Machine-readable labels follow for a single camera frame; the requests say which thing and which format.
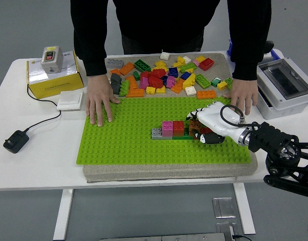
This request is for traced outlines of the person's right hand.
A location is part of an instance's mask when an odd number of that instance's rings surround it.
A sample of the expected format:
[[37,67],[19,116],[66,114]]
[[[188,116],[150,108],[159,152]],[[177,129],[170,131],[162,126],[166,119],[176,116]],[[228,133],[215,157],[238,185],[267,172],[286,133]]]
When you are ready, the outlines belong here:
[[85,112],[92,125],[103,125],[102,106],[105,107],[108,122],[113,120],[110,103],[119,104],[120,101],[114,96],[108,77],[105,74],[88,77]]

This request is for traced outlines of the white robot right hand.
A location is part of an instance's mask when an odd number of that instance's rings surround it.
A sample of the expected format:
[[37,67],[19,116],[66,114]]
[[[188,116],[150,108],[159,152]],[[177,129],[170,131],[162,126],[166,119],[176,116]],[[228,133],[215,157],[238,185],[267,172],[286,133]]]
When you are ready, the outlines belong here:
[[207,107],[191,111],[187,115],[186,120],[190,118],[198,119],[200,123],[210,128],[214,133],[223,137],[230,137],[238,145],[246,146],[244,143],[244,138],[247,134],[246,128],[235,127],[222,120],[220,111],[224,106],[223,103],[215,101]]

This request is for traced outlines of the person's left hand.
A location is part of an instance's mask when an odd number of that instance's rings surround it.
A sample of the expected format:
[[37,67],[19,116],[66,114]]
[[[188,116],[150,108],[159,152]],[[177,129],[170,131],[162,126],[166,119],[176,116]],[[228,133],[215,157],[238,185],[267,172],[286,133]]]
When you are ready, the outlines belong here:
[[258,103],[257,80],[233,79],[232,89],[223,97],[231,99],[231,105],[238,107],[245,115],[249,115],[252,106]]

